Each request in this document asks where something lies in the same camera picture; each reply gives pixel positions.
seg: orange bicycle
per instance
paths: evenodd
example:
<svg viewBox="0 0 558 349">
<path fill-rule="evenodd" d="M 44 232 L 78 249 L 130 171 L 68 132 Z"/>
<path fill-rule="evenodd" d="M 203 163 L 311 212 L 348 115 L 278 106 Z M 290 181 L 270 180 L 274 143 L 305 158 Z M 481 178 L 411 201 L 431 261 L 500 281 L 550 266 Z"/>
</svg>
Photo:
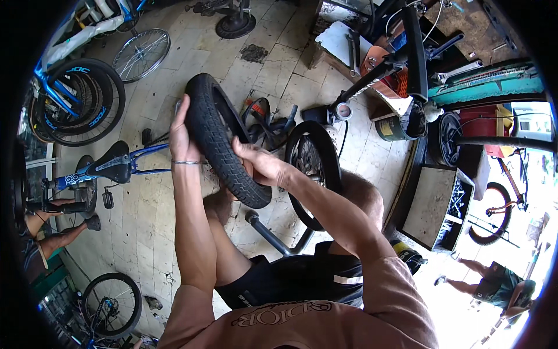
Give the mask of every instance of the orange bicycle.
<svg viewBox="0 0 558 349">
<path fill-rule="evenodd" d="M 513 180 L 512 174 L 509 172 L 509 168 L 504 161 L 500 157 L 496 158 L 498 159 L 502 173 L 506 175 L 512 185 L 517 199 L 513 201 L 508 191 L 502 184 L 496 182 L 488 183 L 483 199 L 469 209 L 470 217 L 476 219 L 475 222 L 469 220 L 469 223 L 481 228 L 481 230 L 476 231 L 473 227 L 471 227 L 469 235 L 471 236 L 471 239 L 479 245 L 491 245 L 500 238 L 509 242 L 508 239 L 503 238 L 503 235 L 504 233 L 508 233 L 506 228 L 508 227 L 509 220 L 511 219 L 512 208 L 517 205 L 518 209 L 522 211 L 527 210 L 527 165 L 529 157 L 526 150 L 523 148 L 515 149 L 512 153 L 512 156 L 513 155 L 519 155 L 520 157 L 521 166 L 519 167 L 519 177 L 525 184 L 525 192 L 521 193 L 519 191 L 517 184 Z"/>
</svg>

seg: pink t-shirt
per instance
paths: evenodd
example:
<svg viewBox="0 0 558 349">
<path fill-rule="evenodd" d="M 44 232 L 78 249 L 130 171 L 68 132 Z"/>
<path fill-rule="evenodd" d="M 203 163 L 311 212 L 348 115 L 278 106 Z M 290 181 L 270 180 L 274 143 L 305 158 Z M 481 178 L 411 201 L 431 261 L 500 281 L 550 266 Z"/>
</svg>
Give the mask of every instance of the pink t-shirt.
<svg viewBox="0 0 558 349">
<path fill-rule="evenodd" d="M 428 309 L 399 258 L 375 261 L 363 277 L 364 310 L 302 300 L 237 309 L 218 320 L 210 296 L 180 286 L 157 348 L 438 348 Z"/>
</svg>

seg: bicycle pedal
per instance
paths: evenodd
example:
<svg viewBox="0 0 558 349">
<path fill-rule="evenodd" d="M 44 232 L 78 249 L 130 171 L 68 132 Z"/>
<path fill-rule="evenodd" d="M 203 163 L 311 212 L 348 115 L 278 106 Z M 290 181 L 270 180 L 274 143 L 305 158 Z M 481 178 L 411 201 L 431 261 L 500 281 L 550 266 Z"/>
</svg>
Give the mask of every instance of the bicycle pedal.
<svg viewBox="0 0 558 349">
<path fill-rule="evenodd" d="M 152 141 L 151 129 L 144 128 L 143 131 L 141 131 L 141 144 L 143 144 L 143 147 L 146 147 L 149 143 L 151 143 L 151 141 Z"/>
<path fill-rule="evenodd" d="M 112 193 L 109 192 L 108 189 L 105 189 L 105 192 L 103 193 L 103 204 L 106 209 L 114 207 L 114 199 L 112 197 Z"/>
</svg>

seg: tiled floor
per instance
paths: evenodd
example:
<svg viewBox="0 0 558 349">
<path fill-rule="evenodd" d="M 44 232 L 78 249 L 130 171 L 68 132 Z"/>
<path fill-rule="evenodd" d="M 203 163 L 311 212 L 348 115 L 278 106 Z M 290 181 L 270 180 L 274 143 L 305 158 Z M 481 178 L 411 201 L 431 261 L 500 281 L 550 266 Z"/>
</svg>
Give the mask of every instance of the tiled floor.
<svg viewBox="0 0 558 349">
<path fill-rule="evenodd" d="M 288 116 L 293 104 L 299 111 L 310 106 L 330 103 L 342 89 L 350 86 L 340 73 L 324 63 L 309 70 L 312 40 L 308 25 L 315 5 L 302 7 L 273 0 L 253 0 L 252 13 L 256 28 L 235 40 L 220 39 L 214 31 L 219 15 L 201 17 L 184 12 L 183 3 L 142 16 L 138 31 L 152 27 L 167 30 L 171 36 L 171 50 L 157 70 L 140 81 L 126 85 L 126 109 L 118 126 L 101 141 L 80 148 L 60 147 L 57 173 L 70 173 L 84 154 L 94 159 L 102 156 L 117 140 L 125 140 L 131 150 L 141 147 L 141 130 L 150 127 L 156 134 L 165 132 L 174 112 L 174 104 L 181 96 L 186 82 L 194 75 L 205 72 L 213 75 L 226 94 L 240 110 L 247 97 L 267 97 L 275 116 Z M 116 33 L 102 41 L 93 42 L 87 55 L 112 63 L 120 46 L 130 34 Z M 250 63 L 240 58 L 240 50 L 249 44 L 264 47 L 269 55 L 263 63 Z M 355 171 L 374 183 L 389 208 L 402 176 L 408 154 L 408 142 L 385 142 L 369 120 L 369 109 L 364 98 L 351 101 L 354 117 L 349 121 L 349 133 L 341 157 L 341 166 Z M 168 152 L 151 155 L 142 162 L 145 169 L 167 168 Z M 99 179 L 99 191 L 110 185 Z M 163 309 L 157 310 L 162 321 L 170 312 L 173 295 L 180 285 L 180 275 L 174 254 L 174 200 L 170 173 L 132 176 L 130 183 L 111 189 L 114 208 L 103 207 L 98 197 L 97 213 L 103 229 L 85 231 L 68 251 L 88 274 L 95 278 L 110 271 L 129 275 L 141 287 L 144 295 L 157 297 Z M 214 182 L 204 178 L 203 194 L 216 190 Z M 246 221 L 247 208 L 233 204 L 232 216 L 226 226 L 227 234 L 247 256 L 264 254 L 270 260 L 280 257 Z M 286 193 L 273 190 L 273 200 L 258 210 L 260 219 L 286 244 L 296 242 L 305 227 L 296 216 Z M 60 228 L 70 226 L 69 217 L 62 216 Z M 306 253 L 313 253 L 317 242 L 330 240 L 327 233 L 316 233 Z M 88 283 L 70 264 L 70 271 L 78 287 Z M 215 295 L 214 311 L 218 317 L 228 307 Z M 151 315 L 144 304 L 137 331 L 160 336 L 163 324 Z"/>
</svg>

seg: toolbox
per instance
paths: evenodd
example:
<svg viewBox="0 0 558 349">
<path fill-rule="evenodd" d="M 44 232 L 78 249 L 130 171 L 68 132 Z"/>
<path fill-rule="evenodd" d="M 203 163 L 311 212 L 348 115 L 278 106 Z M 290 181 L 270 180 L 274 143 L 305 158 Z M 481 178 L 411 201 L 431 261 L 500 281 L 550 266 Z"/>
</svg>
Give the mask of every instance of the toolbox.
<svg viewBox="0 0 558 349">
<path fill-rule="evenodd" d="M 429 251 L 453 251 L 474 192 L 458 168 L 423 165 L 402 233 Z"/>
</svg>

